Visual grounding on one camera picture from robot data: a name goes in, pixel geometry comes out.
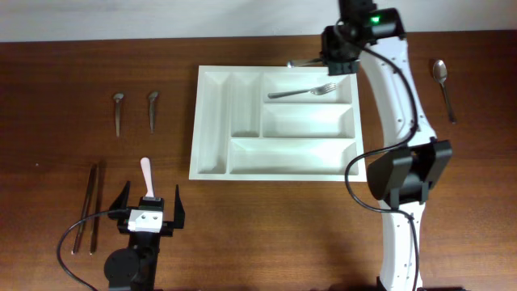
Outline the large steel spoon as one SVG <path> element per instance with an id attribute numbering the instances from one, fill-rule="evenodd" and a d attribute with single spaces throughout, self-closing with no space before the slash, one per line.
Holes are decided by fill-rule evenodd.
<path id="1" fill-rule="evenodd" d="M 448 92 L 445 85 L 445 81 L 448 76 L 448 70 L 447 66 L 443 62 L 443 60 L 436 60 L 432 67 L 432 75 L 433 79 L 440 85 L 442 93 L 443 93 L 443 100 L 445 102 L 445 106 L 448 112 L 448 119 L 452 124 L 457 123 L 456 115 L 452 109 L 452 105 L 450 102 L 450 99 L 448 98 Z"/>
<path id="2" fill-rule="evenodd" d="M 289 60 L 286 64 L 288 68 L 306 67 L 314 65 L 324 65 L 323 60 L 321 58 Z"/>

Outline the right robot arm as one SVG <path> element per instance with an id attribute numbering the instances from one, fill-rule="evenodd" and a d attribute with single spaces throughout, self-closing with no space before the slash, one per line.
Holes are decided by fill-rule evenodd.
<path id="1" fill-rule="evenodd" d="M 361 207 L 379 213 L 383 259 L 376 286 L 380 290 L 422 290 L 420 226 L 431 190 L 452 157 L 449 141 L 438 140 L 422 105 L 409 64 L 409 45 L 395 8 L 378 8 L 369 0 L 342 0 L 337 22 L 322 33 L 321 56 L 331 76 L 363 70 L 372 88 L 384 144 L 353 158 L 367 157 L 367 183 L 377 205 L 355 193 Z"/>

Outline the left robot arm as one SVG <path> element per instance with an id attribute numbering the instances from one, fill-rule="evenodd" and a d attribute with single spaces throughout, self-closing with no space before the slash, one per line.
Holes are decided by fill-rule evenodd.
<path id="1" fill-rule="evenodd" d="M 128 236 L 128 245 L 112 252 L 104 264 L 104 275 L 110 290 L 153 290 L 162 237 L 171 237 L 185 224 L 185 210 L 179 195 L 174 194 L 174 219 L 165 221 L 165 201 L 144 196 L 139 205 L 128 206 L 130 183 L 111 204 L 108 217 L 116 221 L 121 234 Z"/>

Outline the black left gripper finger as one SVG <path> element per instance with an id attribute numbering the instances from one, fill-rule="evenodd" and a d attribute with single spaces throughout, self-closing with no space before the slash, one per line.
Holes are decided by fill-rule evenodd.
<path id="1" fill-rule="evenodd" d="M 110 205 L 110 207 L 109 207 L 110 211 L 127 209 L 130 187 L 131 187 L 131 182 L 127 181 L 125 183 L 121 193 L 115 198 L 115 200 Z"/>
<path id="2" fill-rule="evenodd" d="M 174 194 L 174 227 L 175 229 L 183 229 L 185 225 L 186 213 L 183 207 L 183 202 L 179 194 L 179 185 L 175 187 Z"/>

